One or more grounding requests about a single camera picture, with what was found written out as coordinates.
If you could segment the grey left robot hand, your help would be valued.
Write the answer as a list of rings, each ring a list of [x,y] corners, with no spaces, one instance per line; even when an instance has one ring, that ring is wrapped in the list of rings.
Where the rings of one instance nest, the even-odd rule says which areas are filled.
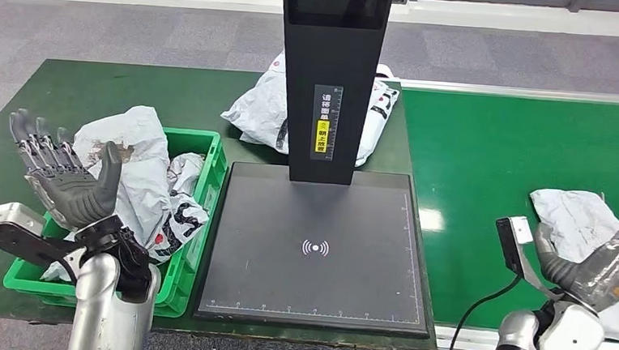
[[[101,169],[94,177],[82,165],[65,128],[58,128],[53,137],[46,119],[32,118],[24,108],[10,113],[9,127],[25,180],[61,227],[77,232],[114,214],[122,175],[115,142],[101,148]]]

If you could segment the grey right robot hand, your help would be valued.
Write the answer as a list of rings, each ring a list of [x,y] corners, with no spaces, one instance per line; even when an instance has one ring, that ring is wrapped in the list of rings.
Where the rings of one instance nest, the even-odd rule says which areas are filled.
[[[533,237],[541,275],[595,312],[610,308],[619,302],[619,228],[582,261],[562,257],[555,242],[571,233],[540,217]]]

